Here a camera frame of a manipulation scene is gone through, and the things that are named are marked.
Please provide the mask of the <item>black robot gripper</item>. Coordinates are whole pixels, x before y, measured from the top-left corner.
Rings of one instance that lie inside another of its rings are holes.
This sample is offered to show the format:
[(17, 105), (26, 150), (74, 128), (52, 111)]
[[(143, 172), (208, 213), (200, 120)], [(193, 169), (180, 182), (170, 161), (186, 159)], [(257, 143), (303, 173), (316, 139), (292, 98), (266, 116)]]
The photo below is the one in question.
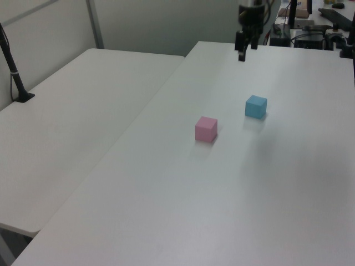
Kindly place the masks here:
[[(257, 49), (260, 38), (260, 29), (263, 28), (266, 1), (244, 0), (239, 2), (238, 22), (243, 31), (253, 31), (251, 34), (251, 49)], [(238, 52), (239, 61), (245, 61), (245, 34), (236, 32), (235, 50)]]

